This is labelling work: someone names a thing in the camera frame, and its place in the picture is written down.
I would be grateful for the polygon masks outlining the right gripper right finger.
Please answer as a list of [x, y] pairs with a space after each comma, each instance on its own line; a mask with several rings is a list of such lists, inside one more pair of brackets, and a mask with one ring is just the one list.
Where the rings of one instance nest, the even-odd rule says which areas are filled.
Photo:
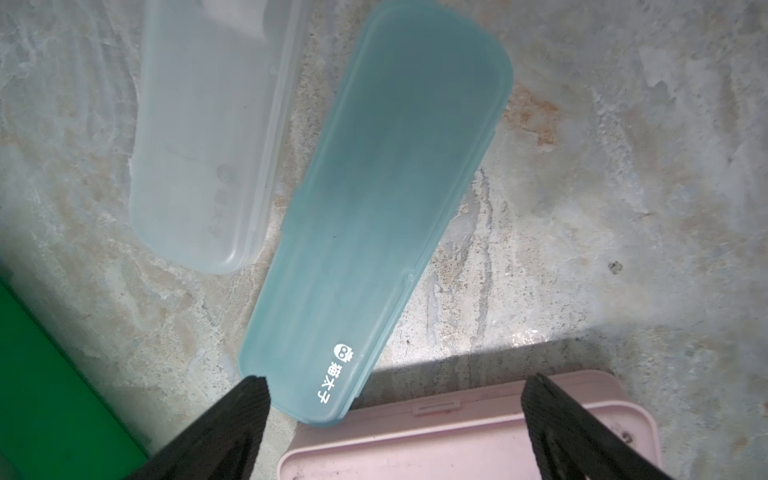
[[547, 376], [526, 379], [521, 406], [543, 479], [667, 479]]

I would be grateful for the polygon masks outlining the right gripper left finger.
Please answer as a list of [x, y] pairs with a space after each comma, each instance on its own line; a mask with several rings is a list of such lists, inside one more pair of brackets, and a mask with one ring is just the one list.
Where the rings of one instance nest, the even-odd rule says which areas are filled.
[[248, 479], [266, 429], [267, 380], [248, 376], [130, 479]]

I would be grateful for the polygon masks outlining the opaque pink pencil case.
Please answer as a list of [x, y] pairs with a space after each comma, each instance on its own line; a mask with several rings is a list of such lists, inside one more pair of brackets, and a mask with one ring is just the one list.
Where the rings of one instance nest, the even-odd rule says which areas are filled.
[[[653, 417], [619, 381], [586, 370], [548, 377], [663, 471]], [[281, 479], [543, 479], [521, 406], [526, 381], [358, 409], [327, 428], [300, 426]]]

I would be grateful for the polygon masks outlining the green storage tray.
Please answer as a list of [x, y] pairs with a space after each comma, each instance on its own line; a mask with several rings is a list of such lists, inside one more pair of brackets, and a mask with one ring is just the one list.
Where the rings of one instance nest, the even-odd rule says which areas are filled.
[[1, 291], [1, 476], [121, 479], [148, 459], [7, 290]]

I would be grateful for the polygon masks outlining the teal smooth pencil case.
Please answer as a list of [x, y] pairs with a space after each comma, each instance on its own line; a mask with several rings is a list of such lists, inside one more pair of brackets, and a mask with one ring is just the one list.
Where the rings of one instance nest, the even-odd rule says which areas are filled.
[[434, 1], [368, 17], [239, 354], [272, 405], [338, 423], [361, 393], [488, 150], [506, 51]]

